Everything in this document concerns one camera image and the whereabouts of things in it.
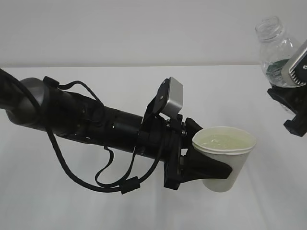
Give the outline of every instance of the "white wall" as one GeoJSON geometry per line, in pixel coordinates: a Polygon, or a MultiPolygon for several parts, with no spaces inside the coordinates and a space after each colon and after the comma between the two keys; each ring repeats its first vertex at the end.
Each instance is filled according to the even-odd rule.
{"type": "Polygon", "coordinates": [[[250,64],[278,15],[307,39],[306,0],[2,0],[0,66],[250,64]]]}
{"type": "MultiPolygon", "coordinates": [[[[185,117],[203,127],[245,129],[258,138],[229,192],[214,193],[201,181],[163,188],[163,166],[126,195],[99,194],[72,182],[57,162],[47,135],[14,126],[0,112],[0,229],[12,230],[305,230],[306,138],[290,135],[291,116],[269,98],[257,66],[5,69],[19,79],[45,75],[85,81],[110,107],[142,115],[163,79],[184,84],[185,117]]],[[[82,88],[75,90],[85,93],[82,88]]],[[[59,139],[69,166],[94,182],[107,162],[102,147],[59,139]]],[[[115,151],[106,183],[128,168],[131,154],[115,151]]],[[[132,175],[152,160],[136,157],[132,175]]]]}

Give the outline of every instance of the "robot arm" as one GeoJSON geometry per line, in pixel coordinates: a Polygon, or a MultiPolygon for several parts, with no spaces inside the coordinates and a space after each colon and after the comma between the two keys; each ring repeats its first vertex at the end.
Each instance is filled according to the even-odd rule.
{"type": "Polygon", "coordinates": [[[60,85],[54,79],[28,78],[18,81],[0,69],[0,108],[15,124],[47,132],[57,158],[65,173],[76,183],[97,192],[121,192],[140,187],[156,168],[164,162],[164,187],[177,190],[181,183],[197,179],[229,176],[232,168],[197,152],[192,138],[202,128],[192,119],[182,122],[178,114],[183,105],[183,86],[174,78],[165,79],[157,95],[147,106],[145,115],[138,116],[109,108],[80,81],[60,85]],[[95,98],[91,99],[68,92],[75,84],[81,84],[95,98]],[[168,116],[165,121],[160,114],[168,116]],[[98,182],[99,186],[82,181],[68,168],[54,135],[86,144],[104,146],[110,152],[109,166],[115,148],[132,153],[127,173],[117,182],[98,182]],[[182,149],[188,149],[185,156],[182,149]],[[128,179],[136,155],[154,159],[148,172],[141,178],[128,179]]]}

